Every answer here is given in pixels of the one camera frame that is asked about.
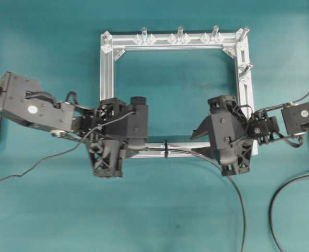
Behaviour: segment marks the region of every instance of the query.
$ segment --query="teal table surface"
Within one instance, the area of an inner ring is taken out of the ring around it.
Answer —
[[[58,100],[76,91],[81,104],[94,107],[101,33],[179,25],[187,31],[250,27],[256,108],[309,91],[309,0],[0,0],[0,78],[6,71],[34,78]],[[220,50],[126,53],[116,63],[115,86],[127,102],[147,97],[151,139],[168,140],[198,127],[207,99],[236,93],[233,62]],[[6,119],[1,132],[0,177],[74,145]],[[81,146],[0,183],[0,252],[239,251],[239,200],[217,169],[191,157],[125,160],[123,171],[122,179],[93,177]],[[283,142],[259,147],[251,172],[234,178],[247,206],[247,252],[276,251],[270,198],[307,172],[309,134],[299,149]],[[279,196],[274,225],[286,251],[309,251],[309,181]]]

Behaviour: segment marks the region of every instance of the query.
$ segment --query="screw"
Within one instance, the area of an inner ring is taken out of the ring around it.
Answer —
[[[309,116],[308,111],[307,111],[307,110],[302,110],[302,111],[301,111],[301,116],[302,116],[302,117],[308,117],[308,116]]]
[[[255,134],[260,134],[260,132],[261,132],[260,128],[254,128],[253,131],[255,132]]]

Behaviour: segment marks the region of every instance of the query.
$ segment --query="rectangular frame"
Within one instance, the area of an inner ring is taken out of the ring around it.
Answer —
[[[178,27],[176,34],[147,34],[144,27],[139,34],[111,35],[108,31],[101,35],[100,50],[100,100],[114,97],[114,63],[127,51],[140,50],[192,50],[221,49],[235,61],[237,98],[240,105],[248,104],[254,110],[252,91],[248,27],[235,33],[220,33],[214,26],[212,32],[185,33]],[[249,118],[251,110],[242,108]],[[150,148],[163,148],[164,143],[148,143]],[[191,149],[209,146],[208,142],[169,143],[172,149]],[[252,155],[258,154],[256,141],[253,143]],[[134,158],[163,157],[163,152],[140,151]],[[190,156],[182,153],[172,153],[169,156]]]

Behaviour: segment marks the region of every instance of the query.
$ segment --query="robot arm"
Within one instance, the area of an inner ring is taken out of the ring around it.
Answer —
[[[121,177],[122,159],[144,149],[148,136],[144,97],[131,98],[129,105],[112,98],[88,109],[78,105],[77,100],[57,102],[36,81],[10,72],[1,80],[0,117],[51,132],[55,137],[84,142],[93,174],[98,177]]]
[[[268,107],[253,112],[249,119],[233,96],[212,98],[208,100],[208,104],[210,115],[193,132],[190,139],[208,135],[210,146],[193,150],[216,159],[222,166],[223,176],[250,171],[254,140],[257,140],[259,145],[284,140],[290,146],[298,148],[303,144],[302,134],[309,131],[309,102],[291,102]],[[280,133],[276,117],[268,116],[268,112],[277,109],[281,109],[287,136]]]

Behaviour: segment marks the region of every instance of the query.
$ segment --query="wire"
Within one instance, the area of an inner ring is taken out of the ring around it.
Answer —
[[[106,126],[106,125],[108,125],[108,124],[110,124],[110,123],[120,121],[120,120],[124,119],[125,117],[128,117],[129,115],[131,115],[131,114],[133,114],[133,113],[134,113],[134,111],[131,111],[131,112],[126,113],[125,115],[123,115],[123,116],[121,116],[121,117],[119,117],[119,118],[117,118],[117,119],[114,119],[114,120],[111,120],[111,121],[106,122],[106,123],[104,123],[104,124],[101,124],[101,125],[99,125],[99,126],[96,126],[95,128],[93,128],[93,129],[91,129],[90,131],[88,131],[88,132],[84,135],[84,137],[82,137],[82,139],[81,139],[73,148],[71,148],[71,149],[69,149],[69,150],[66,150],[66,151],[62,151],[62,152],[60,152],[60,153],[57,153],[57,154],[54,154],[54,155],[51,155],[51,156],[47,156],[47,157],[45,157],[45,158],[43,158],[43,159],[40,159],[40,160],[39,160],[38,162],[36,162],[31,168],[29,168],[28,170],[24,171],[22,174],[14,174],[14,175],[10,175],[10,176],[6,176],[6,177],[3,177],[3,178],[0,178],[0,182],[1,182],[1,181],[4,181],[4,180],[7,180],[7,179],[9,179],[9,178],[11,178],[11,177],[22,177],[22,176],[24,176],[25,174],[27,174],[28,172],[30,172],[31,170],[33,170],[35,167],[37,167],[40,163],[42,163],[42,162],[44,162],[44,161],[46,161],[46,160],[50,160],[50,159],[56,158],[56,157],[58,157],[58,156],[62,156],[62,155],[64,155],[64,154],[67,154],[67,153],[69,153],[69,152],[72,152],[72,151],[76,150],[76,149],[78,148],[78,146],[80,146],[80,144],[86,139],[86,137],[89,136],[94,130],[96,130],[96,129],[100,128],[100,127]]]
[[[292,103],[297,103],[299,101],[302,101],[303,99],[305,99],[307,96],[309,96],[309,92],[307,94],[305,94],[303,97],[301,97],[300,99],[297,99],[295,101],[292,101]],[[263,109],[259,109],[256,111],[256,113],[258,112],[265,112],[265,111],[272,111],[272,110],[276,110],[276,109],[281,109],[285,106],[286,104],[279,104],[279,105],[275,105],[275,106],[270,106],[270,107],[266,107]]]
[[[147,151],[165,151],[166,149],[163,149],[163,148],[145,148],[145,150]],[[186,150],[180,150],[180,149],[167,149],[168,151],[172,151],[172,152],[179,152],[179,153],[185,153],[185,154],[190,154],[190,155],[193,155],[193,156],[196,156],[200,159],[203,159],[211,164],[213,164],[217,169],[219,169],[220,171],[222,171],[222,167],[216,163],[214,160],[202,155],[202,154],[199,154],[197,152],[194,152],[194,151],[186,151]],[[231,182],[231,184],[234,186],[237,194],[238,194],[238,197],[239,197],[239,200],[240,200],[240,204],[242,206],[242,214],[243,214],[243,238],[242,238],[242,246],[241,246],[241,252],[244,252],[245,251],[245,239],[246,239],[246,232],[247,232],[247,217],[246,217],[246,208],[245,208],[245,203],[244,203],[244,199],[243,199],[243,196],[237,186],[237,184],[235,183],[235,181],[232,179],[232,177],[230,176],[227,176],[228,180]]]
[[[34,92],[26,94],[26,99],[41,98],[41,97],[50,100],[55,108],[59,107],[59,104],[57,103],[55,96],[53,96],[48,92]]]
[[[66,102],[69,101],[70,97],[73,97],[74,103],[76,105],[79,105],[79,100],[77,99],[77,93],[75,93],[74,91],[70,91],[66,96]]]
[[[271,229],[271,233],[273,236],[273,239],[275,241],[275,244],[277,245],[279,251],[284,252],[284,250],[281,248],[280,243],[274,233],[274,229],[273,229],[273,221],[272,221],[272,209],[273,209],[273,204],[274,201],[276,199],[276,197],[278,196],[278,194],[284,189],[286,188],[288,185],[293,184],[294,182],[300,181],[300,180],[304,180],[304,179],[309,179],[309,175],[305,175],[305,176],[301,176],[301,177],[297,177],[295,179],[292,179],[290,181],[288,181],[287,183],[283,184],[282,186],[280,186],[275,193],[272,196],[271,202],[270,202],[270,206],[269,206],[269,225],[270,225],[270,229]]]
[[[309,92],[308,92],[307,94],[305,94],[303,97],[301,97],[300,99],[297,99],[297,100],[293,101],[293,103],[302,101],[302,100],[305,99],[307,96],[309,96]]]
[[[251,109],[251,113],[253,114],[253,108],[248,105],[248,104],[244,104],[244,105],[240,105],[240,106],[237,106],[234,111],[236,111],[237,109],[241,109],[241,108],[250,108]]]

